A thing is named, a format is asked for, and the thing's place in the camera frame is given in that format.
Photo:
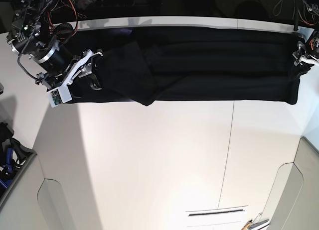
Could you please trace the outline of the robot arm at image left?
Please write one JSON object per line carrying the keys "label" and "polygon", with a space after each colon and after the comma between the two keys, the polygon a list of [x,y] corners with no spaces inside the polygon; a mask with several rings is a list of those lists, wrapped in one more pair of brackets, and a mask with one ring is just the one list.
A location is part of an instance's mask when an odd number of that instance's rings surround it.
{"label": "robot arm at image left", "polygon": [[[77,34],[78,25],[68,22],[55,25],[52,13],[59,8],[68,7],[78,21],[80,14],[75,0],[22,0],[16,6],[11,30],[6,37],[12,52],[17,54],[19,67],[37,85],[43,84],[51,90],[62,84],[71,73],[71,68],[83,57],[80,49],[85,45]],[[33,75],[21,63],[21,57],[28,55],[44,71]]]}

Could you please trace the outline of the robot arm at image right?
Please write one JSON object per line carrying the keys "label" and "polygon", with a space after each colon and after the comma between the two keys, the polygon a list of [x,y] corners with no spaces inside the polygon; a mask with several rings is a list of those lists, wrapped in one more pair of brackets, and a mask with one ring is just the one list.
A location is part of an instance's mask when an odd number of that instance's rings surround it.
{"label": "robot arm at image right", "polygon": [[312,27],[314,30],[305,41],[297,43],[293,53],[294,72],[296,76],[306,74],[311,67],[319,66],[319,0],[295,0],[294,30],[299,22]]}

